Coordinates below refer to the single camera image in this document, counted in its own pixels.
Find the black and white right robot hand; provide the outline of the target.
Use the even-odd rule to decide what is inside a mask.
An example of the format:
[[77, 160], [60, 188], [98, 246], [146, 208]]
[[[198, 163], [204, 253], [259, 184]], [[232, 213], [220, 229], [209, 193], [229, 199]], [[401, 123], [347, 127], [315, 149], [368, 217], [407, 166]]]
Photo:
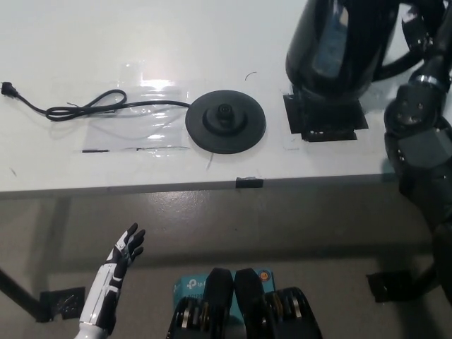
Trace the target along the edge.
[[436, 86], [450, 87], [451, 2], [403, 1], [410, 7], [402, 18], [408, 46], [406, 69], [421, 66], [412, 77], [430, 79]]

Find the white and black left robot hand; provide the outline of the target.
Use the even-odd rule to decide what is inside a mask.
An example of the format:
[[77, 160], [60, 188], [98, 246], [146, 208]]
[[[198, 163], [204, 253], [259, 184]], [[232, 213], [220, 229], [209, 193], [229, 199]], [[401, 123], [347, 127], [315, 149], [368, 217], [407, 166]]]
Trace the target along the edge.
[[100, 266], [85, 301], [80, 322], [108, 330], [116, 318], [122, 285], [127, 270], [143, 253], [145, 230], [132, 224], [112, 247]]

